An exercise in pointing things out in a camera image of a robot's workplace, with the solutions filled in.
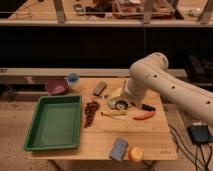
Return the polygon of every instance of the bowl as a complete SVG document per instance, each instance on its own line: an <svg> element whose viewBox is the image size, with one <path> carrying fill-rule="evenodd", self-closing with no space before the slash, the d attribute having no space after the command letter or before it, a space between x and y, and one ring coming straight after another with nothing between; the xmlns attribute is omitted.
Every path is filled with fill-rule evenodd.
<svg viewBox="0 0 213 171"><path fill-rule="evenodd" d="M66 79L57 77L51 78L45 83L45 90L51 95L64 94L67 91L68 83Z"/></svg>

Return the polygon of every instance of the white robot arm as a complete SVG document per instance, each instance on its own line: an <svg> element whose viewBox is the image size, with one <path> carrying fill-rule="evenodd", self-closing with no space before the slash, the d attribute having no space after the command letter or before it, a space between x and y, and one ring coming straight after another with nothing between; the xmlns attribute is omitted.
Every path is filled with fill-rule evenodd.
<svg viewBox="0 0 213 171"><path fill-rule="evenodd" d="M168 65L166 56L158 52L136 61L130 68L122 96L139 102L146 90L151 89L213 126L213 93L169 75L165 72Z"/></svg>

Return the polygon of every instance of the green tray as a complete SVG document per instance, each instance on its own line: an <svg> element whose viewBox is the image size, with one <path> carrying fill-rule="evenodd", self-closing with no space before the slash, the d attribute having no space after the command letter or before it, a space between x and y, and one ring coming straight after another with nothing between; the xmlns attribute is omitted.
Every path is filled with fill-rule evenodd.
<svg viewBox="0 0 213 171"><path fill-rule="evenodd" d="M25 139L24 150L77 148L81 99L81 96L41 97Z"/></svg>

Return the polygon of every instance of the pepper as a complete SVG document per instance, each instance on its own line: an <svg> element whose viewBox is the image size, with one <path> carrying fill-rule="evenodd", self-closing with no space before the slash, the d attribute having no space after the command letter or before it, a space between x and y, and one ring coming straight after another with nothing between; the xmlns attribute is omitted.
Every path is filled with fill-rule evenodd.
<svg viewBox="0 0 213 171"><path fill-rule="evenodd" d="M143 115L134 116L132 118L134 120L145 120L145 119L149 119L149 118L153 117L154 115L155 115L155 111L149 111Z"/></svg>

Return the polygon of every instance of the dark background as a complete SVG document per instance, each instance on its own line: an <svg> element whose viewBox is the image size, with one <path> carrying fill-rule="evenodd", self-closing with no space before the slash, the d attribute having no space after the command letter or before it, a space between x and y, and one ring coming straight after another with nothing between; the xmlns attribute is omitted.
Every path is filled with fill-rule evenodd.
<svg viewBox="0 0 213 171"><path fill-rule="evenodd" d="M152 52L170 68L213 57L213 28L0 27L0 67L129 68Z"/></svg>

